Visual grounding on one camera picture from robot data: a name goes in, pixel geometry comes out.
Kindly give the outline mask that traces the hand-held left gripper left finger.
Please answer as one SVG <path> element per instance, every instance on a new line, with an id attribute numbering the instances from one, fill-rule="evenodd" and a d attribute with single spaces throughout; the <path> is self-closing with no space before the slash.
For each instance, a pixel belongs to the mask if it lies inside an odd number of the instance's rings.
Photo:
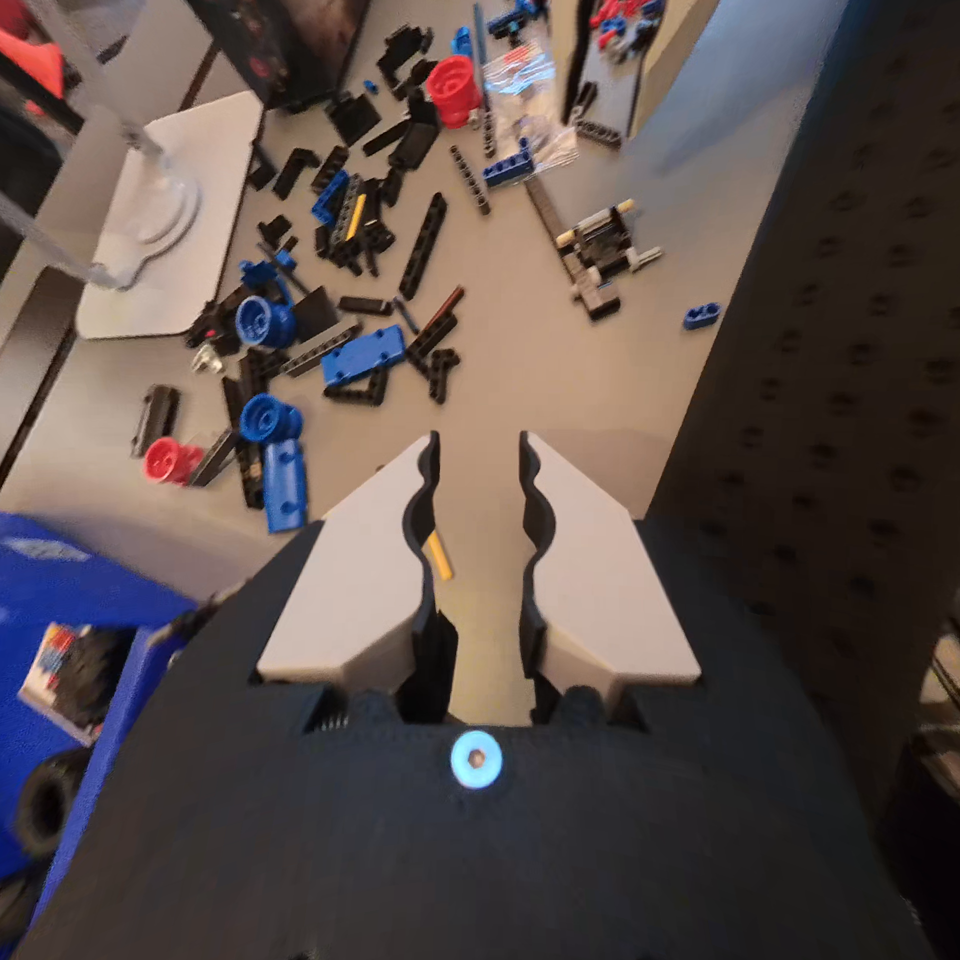
<path id="1" fill-rule="evenodd" d="M 425 554 L 440 457 L 430 431 L 327 512 L 259 656 L 260 680 L 380 691 L 408 723 L 447 719 L 458 634 Z"/>

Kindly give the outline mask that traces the black frame with white pins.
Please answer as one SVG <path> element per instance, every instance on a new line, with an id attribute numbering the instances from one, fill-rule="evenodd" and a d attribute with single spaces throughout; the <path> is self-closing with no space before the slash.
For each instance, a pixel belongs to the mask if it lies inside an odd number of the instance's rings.
<path id="1" fill-rule="evenodd" d="M 557 251 L 563 258 L 573 257 L 597 288 L 625 272 L 642 270 L 663 257 L 665 251 L 661 246 L 644 250 L 636 247 L 628 222 L 628 215 L 636 210 L 636 201 L 626 198 L 582 219 L 555 235 Z"/>

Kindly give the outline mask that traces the pile of small coloured pins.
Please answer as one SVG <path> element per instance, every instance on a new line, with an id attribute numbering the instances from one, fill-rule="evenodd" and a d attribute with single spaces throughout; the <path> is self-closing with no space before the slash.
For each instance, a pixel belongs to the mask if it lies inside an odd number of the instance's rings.
<path id="1" fill-rule="evenodd" d="M 588 27 L 597 34 L 598 50 L 619 66 L 649 45 L 665 10 L 665 1 L 591 2 Z M 517 42 L 524 27 L 548 14 L 547 1 L 514 1 L 506 11 L 486 20 L 484 30 L 493 39 Z"/>

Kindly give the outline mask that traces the long black toy axle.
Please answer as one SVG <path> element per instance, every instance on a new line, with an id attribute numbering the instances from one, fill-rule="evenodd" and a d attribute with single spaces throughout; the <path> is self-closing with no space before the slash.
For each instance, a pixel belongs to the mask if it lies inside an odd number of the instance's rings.
<path id="1" fill-rule="evenodd" d="M 487 160 L 492 160 L 497 154 L 497 130 L 496 120 L 491 106 L 489 93 L 486 88 L 486 64 L 488 62 L 486 37 L 487 28 L 484 18 L 484 11 L 480 2 L 473 4 L 474 34 L 473 49 L 474 63 L 476 72 L 476 82 L 482 95 L 482 133 L 484 156 Z"/>

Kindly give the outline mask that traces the blue long tube connector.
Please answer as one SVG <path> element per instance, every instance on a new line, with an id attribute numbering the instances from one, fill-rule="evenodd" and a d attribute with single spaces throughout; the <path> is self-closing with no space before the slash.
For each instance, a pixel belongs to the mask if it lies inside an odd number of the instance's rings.
<path id="1" fill-rule="evenodd" d="M 270 535 L 300 530 L 307 520 L 303 450 L 297 438 L 265 444 L 263 496 Z"/>

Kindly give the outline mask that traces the large black angled connector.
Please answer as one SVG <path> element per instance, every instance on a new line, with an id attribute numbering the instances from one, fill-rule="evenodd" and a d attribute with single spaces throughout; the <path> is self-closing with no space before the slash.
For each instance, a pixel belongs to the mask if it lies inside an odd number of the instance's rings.
<path id="1" fill-rule="evenodd" d="M 426 54 L 435 37 L 432 28 L 421 28 L 404 24 L 385 37 L 384 53 L 376 61 L 376 67 L 390 94 L 397 101 L 402 100 L 404 82 L 398 70 L 417 54 Z"/>

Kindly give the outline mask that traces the blue toy wheel hub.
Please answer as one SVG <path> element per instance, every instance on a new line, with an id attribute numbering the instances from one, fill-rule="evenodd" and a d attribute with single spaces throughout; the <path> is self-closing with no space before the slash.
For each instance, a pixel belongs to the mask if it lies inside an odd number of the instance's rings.
<path id="1" fill-rule="evenodd" d="M 297 338 L 292 306 L 256 294 L 246 297 L 238 305 L 234 327 L 243 344 L 266 350 L 288 349 Z"/>
<path id="2" fill-rule="evenodd" d="M 268 392 L 251 397 L 239 417 L 239 433 L 249 443 L 270 446 L 297 440 L 304 429 L 302 411 Z"/>

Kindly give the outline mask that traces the black flat toy panel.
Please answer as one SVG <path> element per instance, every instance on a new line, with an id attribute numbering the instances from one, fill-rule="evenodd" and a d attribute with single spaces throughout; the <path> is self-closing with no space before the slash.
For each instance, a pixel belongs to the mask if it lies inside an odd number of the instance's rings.
<path id="1" fill-rule="evenodd" d="M 344 147 L 350 148 L 381 123 L 381 115 L 367 94 L 343 95 L 325 109 Z"/>

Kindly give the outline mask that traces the blue square toy panel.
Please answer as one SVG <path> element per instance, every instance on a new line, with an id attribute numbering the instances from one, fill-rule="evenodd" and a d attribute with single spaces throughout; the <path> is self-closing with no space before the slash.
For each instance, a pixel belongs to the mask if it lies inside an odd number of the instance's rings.
<path id="1" fill-rule="evenodd" d="M 399 324 L 379 328 L 336 347 L 321 358 L 326 387 L 346 387 L 381 368 L 399 364 L 405 339 Z"/>

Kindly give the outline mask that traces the stack of black toy beams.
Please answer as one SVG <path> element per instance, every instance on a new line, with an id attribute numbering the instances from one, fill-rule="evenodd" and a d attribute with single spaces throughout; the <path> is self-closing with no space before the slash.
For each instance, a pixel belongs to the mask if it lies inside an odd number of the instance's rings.
<path id="1" fill-rule="evenodd" d="M 462 150 L 457 145 L 451 144 L 449 147 L 451 162 L 458 172 L 465 187 L 470 194 L 471 202 L 477 206 L 483 215 L 489 215 L 489 202 L 484 192 L 483 177 L 477 177 L 470 167 Z M 430 200 L 423 222 L 416 234 L 414 246 L 404 268 L 401 282 L 399 284 L 398 296 L 406 301 L 414 298 L 419 286 L 422 283 L 426 267 L 436 247 L 439 231 L 445 222 L 449 209 L 449 204 L 442 192 L 436 192 Z M 354 318 L 346 323 L 342 329 L 338 327 L 334 335 L 333 328 L 327 330 L 311 341 L 300 353 L 287 358 L 285 356 L 268 355 L 256 350 L 249 350 L 247 354 L 241 357 L 241 380 L 237 381 L 229 376 L 224 376 L 221 380 L 224 404 L 229 419 L 228 428 L 222 432 L 218 439 L 216 449 L 211 450 L 207 459 L 210 465 L 214 460 L 226 461 L 230 454 L 235 454 L 235 462 L 238 465 L 239 476 L 241 479 L 244 499 L 247 509 L 263 510 L 263 455 L 261 456 L 261 447 L 264 445 L 248 442 L 242 438 L 239 433 L 239 418 L 244 404 L 254 395 L 269 392 L 270 381 L 276 377 L 297 378 L 318 369 L 322 365 L 322 358 L 331 351 L 342 347 L 346 342 L 358 338 L 362 334 L 362 321 Z M 430 380 L 431 396 L 435 397 L 436 402 L 443 403 L 439 392 L 434 390 L 436 384 L 434 373 L 427 359 L 427 354 L 434 350 L 432 345 L 416 345 L 411 341 L 405 347 L 407 359 Z M 378 387 L 386 383 L 387 367 L 381 367 L 372 374 L 366 393 L 363 390 L 347 390 L 345 387 L 327 387 L 332 394 L 344 398 L 353 398 L 358 402 L 365 402 L 372 405 L 378 405 L 382 400 L 383 390 Z"/>

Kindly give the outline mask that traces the black ribbed toy block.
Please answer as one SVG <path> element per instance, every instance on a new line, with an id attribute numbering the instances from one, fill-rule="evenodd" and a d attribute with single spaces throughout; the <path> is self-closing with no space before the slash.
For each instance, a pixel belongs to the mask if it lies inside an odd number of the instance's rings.
<path id="1" fill-rule="evenodd" d="M 151 385 L 146 391 L 130 444 L 133 459 L 142 459 L 158 439 L 172 436 L 181 396 L 176 387 L 169 385 Z"/>

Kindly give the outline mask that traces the monster truck toy set box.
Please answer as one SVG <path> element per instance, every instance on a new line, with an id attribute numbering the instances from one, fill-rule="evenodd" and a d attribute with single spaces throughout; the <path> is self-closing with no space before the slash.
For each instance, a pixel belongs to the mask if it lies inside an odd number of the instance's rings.
<path id="1" fill-rule="evenodd" d="M 188 1 L 267 111 L 299 113 L 336 93 L 369 1 Z"/>

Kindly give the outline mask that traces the brown toy axle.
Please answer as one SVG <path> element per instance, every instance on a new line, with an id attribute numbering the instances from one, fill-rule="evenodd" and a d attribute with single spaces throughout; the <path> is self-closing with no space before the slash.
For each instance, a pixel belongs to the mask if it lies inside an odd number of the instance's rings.
<path id="1" fill-rule="evenodd" d="M 441 320 L 447 318 L 453 312 L 454 308 L 462 301 L 462 298 L 465 294 L 466 290 L 464 286 L 458 285 L 426 323 L 426 326 L 421 331 L 420 336 L 426 335 L 428 330 L 432 330 L 441 322 Z"/>

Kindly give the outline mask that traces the white printed sheet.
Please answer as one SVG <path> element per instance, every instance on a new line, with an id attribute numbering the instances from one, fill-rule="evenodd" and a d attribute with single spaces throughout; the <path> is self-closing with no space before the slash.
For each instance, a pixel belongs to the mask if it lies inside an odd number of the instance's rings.
<path id="1" fill-rule="evenodd" d="M 21 702 L 83 747 L 99 738 L 109 709 L 105 638 L 91 625 L 49 624 L 18 691 Z"/>

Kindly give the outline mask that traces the blue open frame beam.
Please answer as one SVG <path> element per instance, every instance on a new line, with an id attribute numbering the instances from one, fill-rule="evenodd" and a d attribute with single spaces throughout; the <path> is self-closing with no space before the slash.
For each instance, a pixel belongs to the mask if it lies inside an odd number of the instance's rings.
<path id="1" fill-rule="evenodd" d="M 328 229 L 333 228 L 336 223 L 350 181 L 348 171 L 339 170 L 329 184 L 320 191 L 311 207 L 312 216 Z"/>

